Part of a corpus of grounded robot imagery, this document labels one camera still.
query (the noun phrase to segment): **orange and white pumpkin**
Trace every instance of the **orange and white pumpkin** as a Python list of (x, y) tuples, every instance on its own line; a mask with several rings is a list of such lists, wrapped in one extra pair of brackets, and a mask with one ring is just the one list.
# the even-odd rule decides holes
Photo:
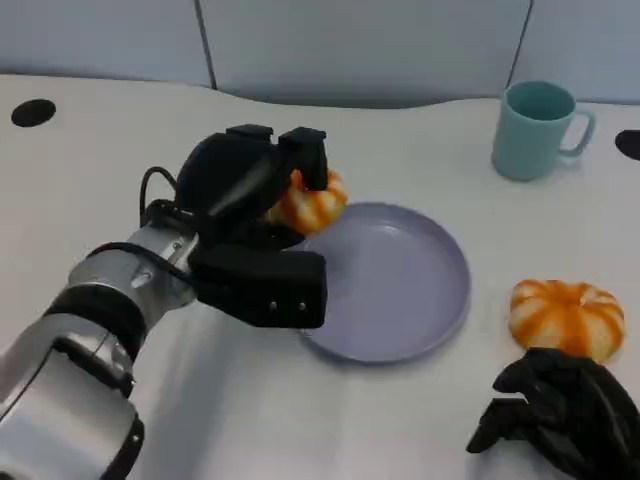
[(329, 170), (326, 190), (307, 190), (299, 170), (291, 174), (291, 187), (265, 215), (268, 223), (288, 225), (309, 235), (325, 229), (342, 214), (347, 192), (340, 175)]
[(509, 328), (523, 347), (558, 348), (603, 363), (624, 338), (613, 295), (588, 283), (524, 280), (513, 289)]

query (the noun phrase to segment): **light blue mug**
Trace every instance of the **light blue mug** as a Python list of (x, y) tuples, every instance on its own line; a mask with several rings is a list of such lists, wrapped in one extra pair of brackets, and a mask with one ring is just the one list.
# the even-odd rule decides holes
[[(575, 148), (560, 147), (574, 114), (589, 123)], [(578, 158), (596, 126), (591, 112), (576, 110), (576, 101), (564, 88), (549, 82), (523, 82), (507, 89), (502, 99), (493, 142), (493, 165), (501, 175), (529, 181), (548, 175), (558, 157)]]

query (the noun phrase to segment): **table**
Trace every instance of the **table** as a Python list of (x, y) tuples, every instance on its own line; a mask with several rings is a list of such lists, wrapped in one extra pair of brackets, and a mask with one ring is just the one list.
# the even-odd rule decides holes
[[(12, 109), (32, 98), (55, 102), (56, 115), (12, 125)], [(353, 200), (417, 209), (454, 235), (472, 274), (468, 321), (427, 358), (363, 368), (203, 305), (172, 312), (135, 366), (148, 438), (130, 478), (564, 478), (526, 445), (484, 456), (465, 446), (495, 376), (522, 354), (506, 313), (510, 288), (525, 277), (586, 280), (618, 296), (629, 332), (610, 367), (640, 402), (640, 163), (614, 146), (617, 132), (640, 128), (640, 107), (588, 105), (599, 123), (582, 162), (516, 184), (489, 161), (498, 106), (278, 106), (180, 85), (0, 76), (0, 350), (86, 253), (136, 228), (148, 166), (177, 173), (198, 141), (231, 125), (278, 134), (305, 125), (327, 131), (330, 163)], [(169, 194), (160, 181), (150, 193)]]

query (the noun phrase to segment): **plate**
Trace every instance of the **plate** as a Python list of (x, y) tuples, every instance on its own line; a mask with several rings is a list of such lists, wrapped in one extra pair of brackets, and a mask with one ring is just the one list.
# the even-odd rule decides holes
[(352, 204), (299, 248), (324, 255), (328, 286), (325, 324), (302, 334), (333, 355), (408, 360), (441, 345), (467, 316), (464, 254), (444, 228), (414, 210)]

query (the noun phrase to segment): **black cable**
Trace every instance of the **black cable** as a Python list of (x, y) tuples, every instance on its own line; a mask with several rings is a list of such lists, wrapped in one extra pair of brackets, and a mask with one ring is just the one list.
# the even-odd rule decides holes
[(149, 261), (149, 263), (157, 267), (160, 271), (173, 275), (178, 280), (183, 281), (190, 287), (197, 289), (199, 286), (199, 283), (194, 278), (184, 273), (182, 270), (177, 268), (171, 262), (165, 260), (157, 253), (152, 252), (151, 250), (148, 250), (135, 243), (129, 243), (129, 242), (105, 243), (104, 245), (100, 245), (98, 248), (93, 250), (89, 255), (87, 255), (87, 258), (97, 255), (98, 253), (105, 252), (107, 250), (120, 250), (122, 252), (132, 253), (134, 255), (140, 255), (145, 260)]
[(173, 175), (171, 175), (171, 173), (169, 173), (169, 171), (166, 168), (163, 167), (151, 167), (149, 168), (146, 172), (144, 172), (144, 175), (142, 176), (142, 182), (140, 183), (140, 203), (139, 203), (139, 207), (140, 207), (140, 226), (143, 227), (144, 225), (142, 224), (142, 218), (144, 216), (144, 212), (147, 209), (147, 186), (149, 184), (149, 179), (153, 176), (154, 173), (159, 173), (161, 174), (165, 180), (167, 182), (169, 182), (169, 185), (171, 185), (171, 188), (173, 188), (173, 190), (176, 190), (176, 179), (173, 178)]

